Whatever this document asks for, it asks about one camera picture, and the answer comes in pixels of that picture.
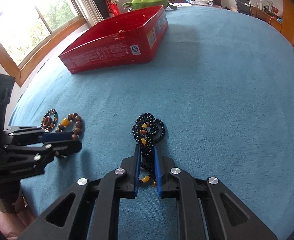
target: window pane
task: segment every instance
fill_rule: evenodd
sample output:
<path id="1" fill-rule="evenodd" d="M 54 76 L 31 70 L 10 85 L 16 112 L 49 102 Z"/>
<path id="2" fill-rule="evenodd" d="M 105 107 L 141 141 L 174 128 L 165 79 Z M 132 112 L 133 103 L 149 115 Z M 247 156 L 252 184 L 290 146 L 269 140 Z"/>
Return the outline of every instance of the window pane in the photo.
<path id="1" fill-rule="evenodd" d="M 17 65 L 48 35 L 33 5 L 20 4 L 0 16 L 0 42 Z"/>
<path id="2" fill-rule="evenodd" d="M 52 31 L 78 15 L 71 0 L 36 0 L 35 5 Z"/>

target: red box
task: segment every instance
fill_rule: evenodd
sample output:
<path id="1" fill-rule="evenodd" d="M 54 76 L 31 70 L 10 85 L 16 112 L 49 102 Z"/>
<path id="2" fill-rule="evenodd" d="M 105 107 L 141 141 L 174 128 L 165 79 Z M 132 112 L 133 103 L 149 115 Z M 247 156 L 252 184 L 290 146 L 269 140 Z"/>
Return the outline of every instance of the red box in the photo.
<path id="1" fill-rule="evenodd" d="M 131 11 L 97 23 L 59 58 L 71 73 L 153 60 L 168 22 L 164 7 Z"/>

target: window frame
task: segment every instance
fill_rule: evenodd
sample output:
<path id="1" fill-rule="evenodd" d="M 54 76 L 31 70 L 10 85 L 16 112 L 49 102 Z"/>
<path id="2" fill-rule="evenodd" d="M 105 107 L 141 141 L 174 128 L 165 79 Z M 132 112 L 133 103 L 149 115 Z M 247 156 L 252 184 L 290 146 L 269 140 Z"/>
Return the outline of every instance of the window frame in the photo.
<path id="1" fill-rule="evenodd" d="M 5 69 L 5 71 L 16 78 L 16 83 L 21 87 L 23 83 L 27 80 L 28 76 L 36 68 L 36 66 L 43 60 L 43 58 L 54 49 L 64 38 L 75 31 L 77 28 L 86 24 L 87 21 L 82 16 L 79 7 L 77 6 L 75 0 L 71 0 L 74 6 L 77 16 L 64 23 L 62 26 L 52 31 L 47 23 L 45 22 L 40 11 L 35 6 L 35 9 L 49 31 L 50 35 L 44 38 L 36 47 L 32 49 L 30 53 L 17 65 L 11 56 L 8 54 L 6 49 L 0 42 L 0 65 Z"/>

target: chair backrest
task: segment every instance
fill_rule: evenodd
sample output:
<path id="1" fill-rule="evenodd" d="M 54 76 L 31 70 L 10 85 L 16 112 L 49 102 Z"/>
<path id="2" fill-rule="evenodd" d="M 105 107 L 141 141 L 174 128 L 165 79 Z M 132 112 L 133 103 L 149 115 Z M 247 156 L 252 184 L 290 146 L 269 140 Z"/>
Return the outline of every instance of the chair backrest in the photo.
<path id="1" fill-rule="evenodd" d="M 235 0 L 235 2 L 239 13 L 253 16 L 250 0 Z"/>

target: curtain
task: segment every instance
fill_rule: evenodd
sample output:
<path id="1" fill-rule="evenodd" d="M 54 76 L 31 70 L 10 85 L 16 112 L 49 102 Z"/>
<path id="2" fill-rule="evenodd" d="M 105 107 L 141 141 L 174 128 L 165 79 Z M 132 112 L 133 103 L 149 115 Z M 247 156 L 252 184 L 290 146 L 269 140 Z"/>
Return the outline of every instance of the curtain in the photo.
<path id="1" fill-rule="evenodd" d="M 86 19 L 90 27 L 94 26 L 98 22 L 103 21 L 103 17 L 97 9 L 93 0 L 75 0 L 82 15 Z"/>

